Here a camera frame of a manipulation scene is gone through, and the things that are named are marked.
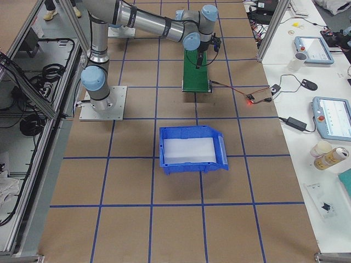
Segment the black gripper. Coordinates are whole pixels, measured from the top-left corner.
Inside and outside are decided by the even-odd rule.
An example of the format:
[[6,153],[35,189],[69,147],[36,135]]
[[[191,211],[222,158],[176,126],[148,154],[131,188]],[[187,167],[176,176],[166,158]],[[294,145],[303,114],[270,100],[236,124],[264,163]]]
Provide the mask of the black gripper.
[[200,46],[197,48],[196,55],[196,69],[200,69],[203,64],[203,52],[207,51],[208,47],[211,45],[211,41],[200,42]]

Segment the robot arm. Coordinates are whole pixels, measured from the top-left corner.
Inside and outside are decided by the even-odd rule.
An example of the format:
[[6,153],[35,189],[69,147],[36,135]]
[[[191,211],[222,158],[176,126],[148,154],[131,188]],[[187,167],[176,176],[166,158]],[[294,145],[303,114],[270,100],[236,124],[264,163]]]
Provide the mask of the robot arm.
[[172,19],[139,9],[125,1],[83,3],[90,12],[92,30],[95,30],[98,24],[126,26],[180,42],[184,50],[197,52],[193,62],[197,69],[209,65],[203,62],[209,46],[212,45],[216,53],[220,50],[221,40],[213,32],[218,9],[211,4],[204,5],[199,11],[177,10],[175,18]]
[[108,111],[116,104],[108,85],[109,55],[107,37],[109,24],[117,25],[120,1],[83,1],[89,14],[90,44],[88,64],[81,73],[82,84],[95,111]]

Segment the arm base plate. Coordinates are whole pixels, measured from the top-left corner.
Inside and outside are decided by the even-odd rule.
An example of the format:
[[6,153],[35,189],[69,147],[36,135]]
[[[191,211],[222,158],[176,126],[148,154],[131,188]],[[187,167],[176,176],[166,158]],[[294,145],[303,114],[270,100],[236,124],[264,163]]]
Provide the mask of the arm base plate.
[[91,100],[85,93],[87,103],[81,105],[81,121],[122,121],[126,102],[127,86],[109,86],[109,96],[101,101]]
[[108,38],[134,38],[135,29],[127,26],[116,27],[115,25],[109,25]]

